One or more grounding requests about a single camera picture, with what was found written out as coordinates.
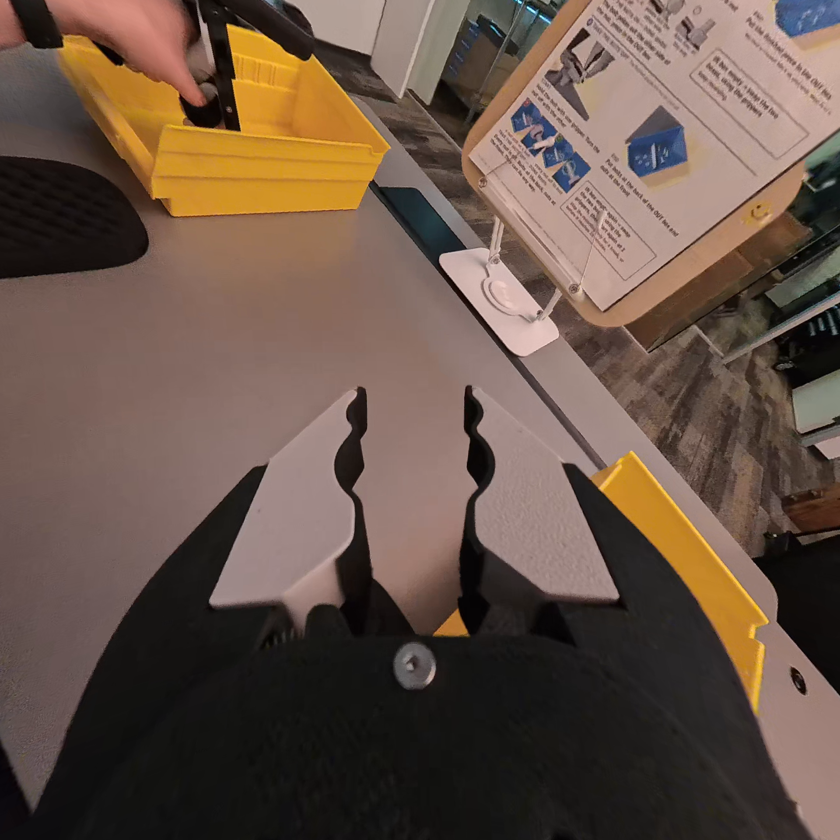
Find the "yellow plastic bin with divider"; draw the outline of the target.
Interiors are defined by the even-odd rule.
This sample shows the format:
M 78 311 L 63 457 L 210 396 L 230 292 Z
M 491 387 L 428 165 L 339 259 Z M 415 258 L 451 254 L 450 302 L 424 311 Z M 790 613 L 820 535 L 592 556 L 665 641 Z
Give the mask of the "yellow plastic bin with divider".
M 552 595 L 478 533 L 478 504 L 498 458 L 469 448 L 476 484 L 459 558 L 461 636 L 539 637 L 580 650 L 636 684 L 676 718 L 757 714 L 768 617 L 633 453 L 586 478 L 561 465 L 616 586 L 613 602 Z

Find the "person's left hand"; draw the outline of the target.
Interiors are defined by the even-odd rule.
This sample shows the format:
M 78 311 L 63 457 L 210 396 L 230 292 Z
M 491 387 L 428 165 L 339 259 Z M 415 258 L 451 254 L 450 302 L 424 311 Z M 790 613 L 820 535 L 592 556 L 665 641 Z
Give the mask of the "person's left hand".
M 193 106 L 206 103 L 187 63 L 197 34 L 181 2 L 51 1 L 47 6 L 63 35 L 109 47 L 129 68 L 171 86 Z

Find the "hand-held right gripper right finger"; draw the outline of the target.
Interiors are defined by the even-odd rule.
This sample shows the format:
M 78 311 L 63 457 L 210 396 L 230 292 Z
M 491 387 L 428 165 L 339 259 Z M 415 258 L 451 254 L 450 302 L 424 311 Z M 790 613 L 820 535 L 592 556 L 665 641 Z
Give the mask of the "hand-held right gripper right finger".
M 465 389 L 466 508 L 458 611 L 477 635 L 535 630 L 554 606 L 615 607 L 621 596 L 575 495 L 573 466 L 477 386 Z

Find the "instruction board on white stand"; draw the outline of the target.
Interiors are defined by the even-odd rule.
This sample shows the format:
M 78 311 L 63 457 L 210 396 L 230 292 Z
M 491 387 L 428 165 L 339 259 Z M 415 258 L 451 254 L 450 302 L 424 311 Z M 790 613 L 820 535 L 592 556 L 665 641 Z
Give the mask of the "instruction board on white stand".
M 562 298 L 657 348 L 803 241 L 838 47 L 838 2 L 566 2 L 463 148 L 490 246 L 441 267 L 516 355 Z

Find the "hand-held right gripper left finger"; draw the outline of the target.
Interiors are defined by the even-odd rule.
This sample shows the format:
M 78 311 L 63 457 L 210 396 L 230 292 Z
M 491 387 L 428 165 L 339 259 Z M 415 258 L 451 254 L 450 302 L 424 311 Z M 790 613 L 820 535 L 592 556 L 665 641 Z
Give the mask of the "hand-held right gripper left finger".
M 361 499 L 367 396 L 352 389 L 273 455 L 209 598 L 270 606 L 302 631 L 314 606 L 364 611 L 371 553 Z

